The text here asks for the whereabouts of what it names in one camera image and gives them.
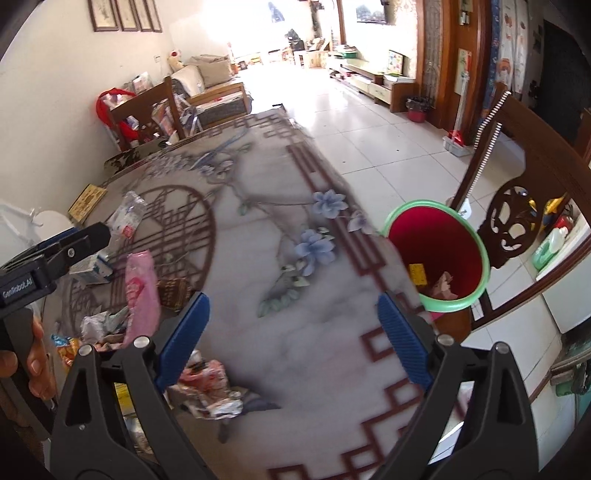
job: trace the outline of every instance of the white wall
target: white wall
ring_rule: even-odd
[[[386,7],[388,24],[358,23],[355,8],[359,0],[343,0],[343,16],[347,43],[357,47],[364,60],[379,66],[388,64],[388,50],[407,56],[410,61],[404,74],[417,72],[417,10],[416,0],[391,0]]]
[[[161,15],[170,2],[157,0]],[[98,94],[145,71],[160,81],[154,56],[167,72],[172,48],[166,25],[95,33],[86,1],[40,4],[0,61],[0,198],[65,212],[102,181],[116,148],[94,112]]]

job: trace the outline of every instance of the yellow sticker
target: yellow sticker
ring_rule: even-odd
[[[408,273],[410,279],[417,287],[424,287],[427,285],[427,274],[422,263],[413,263],[408,266]]]

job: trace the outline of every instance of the cushion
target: cushion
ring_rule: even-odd
[[[174,80],[178,80],[183,85],[185,92],[191,97],[199,95],[205,91],[205,82],[195,65],[187,65],[171,75]]]
[[[230,78],[232,78],[229,60],[215,61],[213,63],[202,63],[198,65],[198,68],[199,72],[201,73],[201,77],[203,77],[206,88],[227,82]]]
[[[203,63],[215,63],[217,61],[224,61],[229,60],[229,57],[226,55],[225,57],[221,57],[218,55],[194,55],[189,59],[187,62],[190,65],[201,65]]]

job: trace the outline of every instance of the picture frame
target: picture frame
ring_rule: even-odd
[[[131,0],[134,3],[135,13],[138,16],[139,29],[142,32],[152,31],[152,22],[148,13],[148,7],[144,0]]]
[[[115,8],[117,9],[121,30],[124,32],[139,31],[138,14],[135,12],[133,0],[115,0]]]
[[[119,30],[119,23],[111,0],[88,0],[88,9],[95,32]]]
[[[402,76],[404,70],[404,55],[394,50],[388,50],[388,68],[386,73],[396,77]]]
[[[150,16],[152,30],[157,33],[162,33],[162,23],[160,23],[160,17],[158,16],[158,11],[156,10],[156,1],[144,0],[144,3],[146,5],[146,9],[148,10],[148,15]]]

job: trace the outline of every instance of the finger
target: finger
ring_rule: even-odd
[[[33,317],[33,337],[43,340],[43,327],[36,317]]]
[[[18,358],[14,352],[0,352],[0,378],[8,378],[17,371]]]
[[[44,368],[39,377],[29,381],[29,390],[42,400],[49,400],[56,395],[56,381],[48,368]]]
[[[33,336],[35,339],[33,340],[33,345],[31,347],[31,351],[29,352],[29,356],[27,357],[27,367],[34,377],[37,377],[43,371],[45,364],[47,363],[47,355],[45,352],[45,346],[43,345],[43,329],[41,329],[42,335],[39,338],[38,329],[35,326],[35,322],[33,322]]]

